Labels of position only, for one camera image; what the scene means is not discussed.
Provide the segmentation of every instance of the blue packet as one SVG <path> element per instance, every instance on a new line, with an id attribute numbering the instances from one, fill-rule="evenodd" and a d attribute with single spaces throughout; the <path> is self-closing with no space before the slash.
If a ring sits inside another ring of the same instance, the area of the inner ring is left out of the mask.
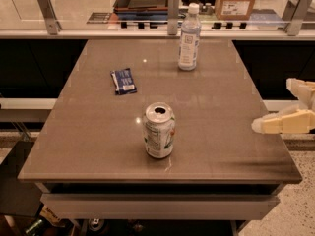
<path id="1" fill-rule="evenodd" d="M 137 92 L 130 68 L 123 70 L 111 71 L 110 75 L 116 85 L 116 94 L 122 95 Z"/>

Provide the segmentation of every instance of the water bottle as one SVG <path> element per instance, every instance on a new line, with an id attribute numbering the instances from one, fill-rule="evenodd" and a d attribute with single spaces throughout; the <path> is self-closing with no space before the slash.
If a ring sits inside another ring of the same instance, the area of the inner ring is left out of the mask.
<path id="1" fill-rule="evenodd" d="M 188 15 L 181 25 L 178 67 L 191 71 L 196 67 L 197 52 L 201 31 L 201 22 L 198 18 L 199 5 L 191 3 Z"/>

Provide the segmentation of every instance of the white bottle cap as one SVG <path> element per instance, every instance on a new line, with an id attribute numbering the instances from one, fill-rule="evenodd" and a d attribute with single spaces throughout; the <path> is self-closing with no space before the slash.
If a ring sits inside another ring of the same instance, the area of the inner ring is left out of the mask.
<path id="1" fill-rule="evenodd" d="M 188 7 L 188 13 L 198 14 L 199 13 L 199 5 L 195 3 L 191 3 Z"/>

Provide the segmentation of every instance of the silver can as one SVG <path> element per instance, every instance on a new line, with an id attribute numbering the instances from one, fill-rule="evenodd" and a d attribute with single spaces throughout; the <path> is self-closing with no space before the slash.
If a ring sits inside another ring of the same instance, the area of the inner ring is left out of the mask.
<path id="1" fill-rule="evenodd" d="M 175 115 L 164 102 L 147 107 L 143 116 L 143 130 L 147 153 L 154 158 L 164 158 L 173 150 Z"/>

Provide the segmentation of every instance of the speckled floor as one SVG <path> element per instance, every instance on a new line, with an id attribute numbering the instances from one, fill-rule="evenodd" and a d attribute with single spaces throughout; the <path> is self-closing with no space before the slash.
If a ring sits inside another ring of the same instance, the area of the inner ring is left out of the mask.
<path id="1" fill-rule="evenodd" d="M 38 133 L 31 135 L 35 140 Z M 17 133 L 0 132 L 0 163 L 18 139 Z M 239 236 L 315 235 L 315 135 L 283 135 L 283 139 L 303 181 L 287 185 L 279 193 L 281 202 L 263 220 L 249 222 Z M 4 229 L 0 226 L 0 235 L 5 235 Z"/>

